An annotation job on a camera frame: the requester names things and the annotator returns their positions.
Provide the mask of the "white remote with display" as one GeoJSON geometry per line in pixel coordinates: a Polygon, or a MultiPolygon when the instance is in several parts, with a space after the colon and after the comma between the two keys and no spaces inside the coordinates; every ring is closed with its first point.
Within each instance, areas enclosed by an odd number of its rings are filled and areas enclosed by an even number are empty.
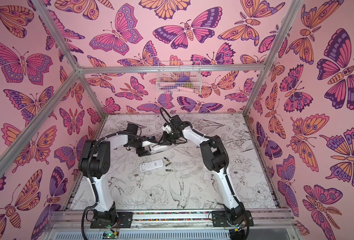
{"type": "Polygon", "coordinates": [[[162,168],[163,166],[164,166],[163,160],[158,159],[158,160],[154,160],[151,162],[146,162],[146,163],[140,164],[140,171],[147,172],[147,171],[155,170],[158,168],[162,168]]]}

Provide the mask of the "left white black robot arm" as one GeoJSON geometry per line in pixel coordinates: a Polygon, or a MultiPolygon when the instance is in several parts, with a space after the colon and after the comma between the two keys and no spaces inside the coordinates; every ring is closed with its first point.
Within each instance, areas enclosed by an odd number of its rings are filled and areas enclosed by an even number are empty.
{"type": "Polygon", "coordinates": [[[98,140],[87,140],[83,146],[78,169],[90,183],[95,203],[85,208],[83,218],[93,211],[90,220],[92,228],[112,227],[118,223],[115,202],[109,190],[106,174],[111,168],[111,149],[118,147],[134,148],[139,153],[145,150],[146,144],[156,144],[156,137],[138,135],[139,126],[128,124],[127,129],[109,134],[98,140]]]}

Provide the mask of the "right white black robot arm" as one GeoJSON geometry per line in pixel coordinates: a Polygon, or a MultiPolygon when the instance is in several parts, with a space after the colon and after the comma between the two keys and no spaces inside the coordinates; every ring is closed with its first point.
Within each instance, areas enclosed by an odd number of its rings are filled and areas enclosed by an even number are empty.
{"type": "Polygon", "coordinates": [[[229,155],[221,138],[197,131],[190,122],[182,121],[177,115],[164,120],[163,140],[176,144],[178,139],[183,138],[200,148],[205,167],[212,172],[218,183],[229,224],[239,228],[249,227],[251,220],[232,183],[229,155]]]}

